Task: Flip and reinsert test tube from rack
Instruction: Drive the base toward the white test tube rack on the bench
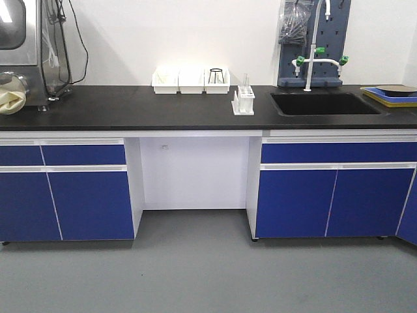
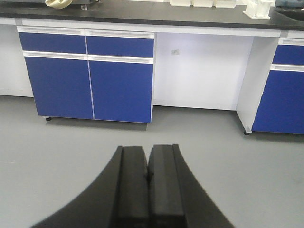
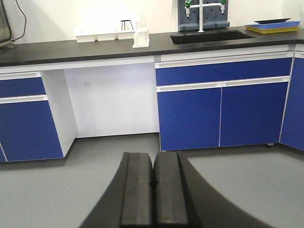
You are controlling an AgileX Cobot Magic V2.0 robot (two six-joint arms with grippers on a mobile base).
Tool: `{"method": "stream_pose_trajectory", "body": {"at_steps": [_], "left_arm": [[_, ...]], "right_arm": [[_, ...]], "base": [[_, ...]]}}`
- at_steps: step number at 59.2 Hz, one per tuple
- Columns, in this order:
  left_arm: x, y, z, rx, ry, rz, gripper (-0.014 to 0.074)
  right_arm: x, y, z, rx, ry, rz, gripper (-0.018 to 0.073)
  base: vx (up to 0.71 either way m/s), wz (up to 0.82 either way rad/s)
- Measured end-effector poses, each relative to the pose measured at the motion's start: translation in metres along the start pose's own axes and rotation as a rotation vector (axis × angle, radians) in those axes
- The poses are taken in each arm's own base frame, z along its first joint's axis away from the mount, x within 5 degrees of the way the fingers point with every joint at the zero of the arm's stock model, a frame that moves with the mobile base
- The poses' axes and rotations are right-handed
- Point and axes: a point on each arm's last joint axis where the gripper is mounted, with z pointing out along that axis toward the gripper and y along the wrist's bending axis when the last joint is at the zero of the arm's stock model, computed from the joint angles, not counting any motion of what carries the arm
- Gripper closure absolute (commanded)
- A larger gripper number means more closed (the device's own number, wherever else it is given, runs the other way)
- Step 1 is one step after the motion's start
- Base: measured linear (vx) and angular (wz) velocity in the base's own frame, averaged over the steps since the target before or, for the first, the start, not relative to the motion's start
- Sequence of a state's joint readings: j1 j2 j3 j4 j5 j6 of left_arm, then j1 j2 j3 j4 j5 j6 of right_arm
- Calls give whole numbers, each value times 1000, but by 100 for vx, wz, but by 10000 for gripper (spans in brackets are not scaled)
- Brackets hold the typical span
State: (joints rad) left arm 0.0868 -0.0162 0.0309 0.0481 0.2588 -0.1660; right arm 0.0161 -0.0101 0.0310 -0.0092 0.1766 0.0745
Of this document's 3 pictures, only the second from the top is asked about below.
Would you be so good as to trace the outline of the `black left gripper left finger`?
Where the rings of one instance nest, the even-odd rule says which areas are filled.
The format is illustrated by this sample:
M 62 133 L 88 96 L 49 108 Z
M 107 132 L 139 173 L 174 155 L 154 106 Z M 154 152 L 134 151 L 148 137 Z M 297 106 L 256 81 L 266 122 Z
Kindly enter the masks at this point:
M 117 147 L 97 178 L 36 228 L 146 228 L 147 161 L 141 146 Z

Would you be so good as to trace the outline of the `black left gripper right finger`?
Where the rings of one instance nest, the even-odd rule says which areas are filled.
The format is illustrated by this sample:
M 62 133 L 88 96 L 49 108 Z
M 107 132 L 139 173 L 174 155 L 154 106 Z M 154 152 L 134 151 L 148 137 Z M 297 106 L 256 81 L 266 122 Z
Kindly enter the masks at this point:
M 154 145 L 149 157 L 152 228 L 232 228 L 186 164 L 179 146 Z

